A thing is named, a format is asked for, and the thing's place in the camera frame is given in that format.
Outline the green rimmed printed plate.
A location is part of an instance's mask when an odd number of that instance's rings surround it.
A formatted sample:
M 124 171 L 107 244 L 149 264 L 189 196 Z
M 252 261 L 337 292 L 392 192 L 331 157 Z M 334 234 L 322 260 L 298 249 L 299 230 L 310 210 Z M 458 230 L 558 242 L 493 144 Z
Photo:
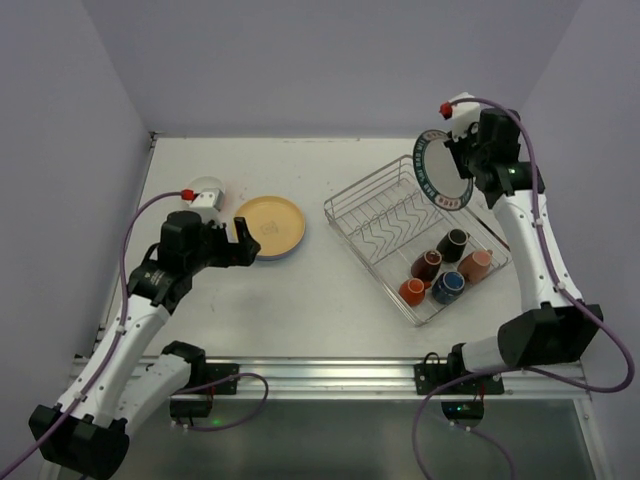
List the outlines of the green rimmed printed plate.
M 439 209 L 459 211 L 471 200 L 473 183 L 460 176 L 447 140 L 447 133 L 441 130 L 422 132 L 413 146 L 412 164 L 425 197 Z

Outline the tan yellow plate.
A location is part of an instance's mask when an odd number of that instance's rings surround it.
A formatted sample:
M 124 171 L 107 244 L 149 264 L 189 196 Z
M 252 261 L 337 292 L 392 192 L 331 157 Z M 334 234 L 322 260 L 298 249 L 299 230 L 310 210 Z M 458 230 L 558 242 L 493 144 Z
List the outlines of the tan yellow plate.
M 261 245 L 258 255 L 277 255 L 301 242 L 306 219 L 292 201 L 279 196 L 260 196 L 246 201 L 235 217 L 244 217 L 253 238 Z

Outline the lavender plate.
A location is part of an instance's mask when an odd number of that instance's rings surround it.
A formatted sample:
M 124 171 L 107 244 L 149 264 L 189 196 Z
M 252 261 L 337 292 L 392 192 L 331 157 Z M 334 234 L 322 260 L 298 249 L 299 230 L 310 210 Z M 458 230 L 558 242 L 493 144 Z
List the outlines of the lavender plate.
M 295 252 L 297 252 L 302 244 L 303 242 L 301 241 L 297 243 L 295 246 L 293 246 L 291 249 L 277 255 L 257 255 L 255 260 L 259 262 L 272 262 L 272 261 L 283 260 L 293 255 Z

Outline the orange bowl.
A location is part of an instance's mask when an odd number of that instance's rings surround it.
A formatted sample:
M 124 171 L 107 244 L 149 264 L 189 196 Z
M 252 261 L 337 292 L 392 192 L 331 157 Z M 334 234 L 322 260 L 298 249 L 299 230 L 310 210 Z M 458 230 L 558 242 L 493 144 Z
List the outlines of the orange bowl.
M 226 187 L 225 184 L 218 179 L 217 177 L 213 177 L 213 176 L 201 176 L 198 178 L 195 178 L 194 180 L 192 180 L 189 185 L 188 185 L 188 189 L 192 190 L 195 194 L 195 197 L 198 193 L 204 191 L 204 190 L 213 190 L 213 189 L 220 189 L 224 192 L 224 202 L 225 202 L 225 197 L 226 197 Z

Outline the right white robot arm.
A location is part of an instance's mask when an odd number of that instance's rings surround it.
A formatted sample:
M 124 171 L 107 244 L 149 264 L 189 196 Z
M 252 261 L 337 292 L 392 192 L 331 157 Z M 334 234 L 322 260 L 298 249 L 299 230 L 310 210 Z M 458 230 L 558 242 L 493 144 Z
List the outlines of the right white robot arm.
M 450 358 L 464 372 L 537 367 L 580 359 L 603 314 L 571 279 L 546 210 L 539 170 L 520 159 L 519 115 L 469 99 L 442 105 L 453 121 L 446 147 L 460 176 L 484 195 L 512 254 L 522 312 L 481 341 L 459 344 Z

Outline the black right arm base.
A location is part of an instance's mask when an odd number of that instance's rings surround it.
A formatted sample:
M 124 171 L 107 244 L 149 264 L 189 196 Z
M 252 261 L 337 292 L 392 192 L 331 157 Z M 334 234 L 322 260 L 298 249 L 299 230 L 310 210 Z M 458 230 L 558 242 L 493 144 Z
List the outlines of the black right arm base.
M 436 352 L 429 352 L 421 362 L 414 365 L 416 393 L 426 396 L 445 384 L 452 383 L 451 386 L 440 390 L 438 395 L 445 398 L 465 397 L 465 400 L 443 400 L 443 415 L 450 422 L 469 427 L 477 426 L 484 418 L 486 398 L 504 394 L 505 388 L 500 374 L 462 381 L 462 378 L 468 375 L 459 351 L 453 350 L 446 358 Z

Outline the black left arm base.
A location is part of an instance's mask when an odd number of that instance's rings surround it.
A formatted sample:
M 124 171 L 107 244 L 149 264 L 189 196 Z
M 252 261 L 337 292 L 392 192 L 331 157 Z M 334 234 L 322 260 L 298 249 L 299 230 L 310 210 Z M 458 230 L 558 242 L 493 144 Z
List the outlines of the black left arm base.
M 213 410 L 217 396 L 233 396 L 237 393 L 238 380 L 223 379 L 239 373 L 240 366 L 236 363 L 207 363 L 204 374 L 190 381 L 186 388 L 199 387 L 193 392 L 194 398 L 182 400 L 172 398 L 169 403 L 170 417 L 178 421 L 185 421 L 190 425 L 195 419 L 206 418 Z

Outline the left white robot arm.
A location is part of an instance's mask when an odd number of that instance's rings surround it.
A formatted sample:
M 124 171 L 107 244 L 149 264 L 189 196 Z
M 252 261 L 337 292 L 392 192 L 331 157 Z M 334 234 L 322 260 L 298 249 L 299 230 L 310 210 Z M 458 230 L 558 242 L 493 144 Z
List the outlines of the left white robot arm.
M 51 406 L 39 405 L 29 419 L 43 458 L 93 479 L 119 469 L 134 432 L 174 394 L 212 394 L 242 378 L 238 370 L 210 374 L 203 349 L 173 341 L 137 380 L 131 378 L 151 340 L 207 268 L 248 267 L 261 246 L 242 217 L 236 239 L 225 225 L 204 222 L 193 211 L 170 213 L 160 240 L 130 274 L 120 313 L 73 384 Z

